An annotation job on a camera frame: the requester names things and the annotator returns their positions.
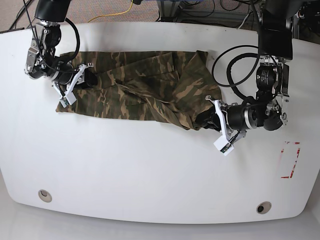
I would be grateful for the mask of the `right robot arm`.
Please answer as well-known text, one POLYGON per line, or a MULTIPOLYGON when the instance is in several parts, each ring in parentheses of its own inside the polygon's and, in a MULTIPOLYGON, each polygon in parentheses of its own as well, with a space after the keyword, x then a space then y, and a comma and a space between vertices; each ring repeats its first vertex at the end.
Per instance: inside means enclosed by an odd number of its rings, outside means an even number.
POLYGON ((89 89, 98 79, 89 68, 92 64, 76 60, 80 58, 80 34, 76 25, 67 18, 69 0, 40 0, 34 17, 39 20, 31 27, 32 41, 28 50, 25 73, 31 79, 41 77, 52 82, 53 87, 65 97, 65 91, 89 89), (75 51, 56 56, 56 46, 62 38, 61 23, 68 23, 75 33, 75 51))

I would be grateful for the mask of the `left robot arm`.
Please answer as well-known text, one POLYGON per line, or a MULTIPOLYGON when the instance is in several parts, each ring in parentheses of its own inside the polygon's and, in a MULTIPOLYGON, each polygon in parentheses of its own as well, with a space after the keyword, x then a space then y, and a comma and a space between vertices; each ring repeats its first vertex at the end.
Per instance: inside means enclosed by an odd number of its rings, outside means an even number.
POLYGON ((257 53, 236 56, 226 69, 228 83, 225 87, 231 88, 242 103, 221 103, 219 107, 211 107, 196 117, 198 126, 225 133, 236 131, 230 139, 234 143, 249 129, 275 131, 287 123, 284 105, 289 98, 289 66, 286 62, 293 59, 293 17, 302 5, 301 0, 267 0, 260 10, 256 10, 254 2, 250 2, 257 23, 257 53), (232 78, 233 65, 245 58, 255 59, 250 71, 250 74, 256 74, 255 96, 243 95, 237 86, 244 80, 235 83, 232 78))

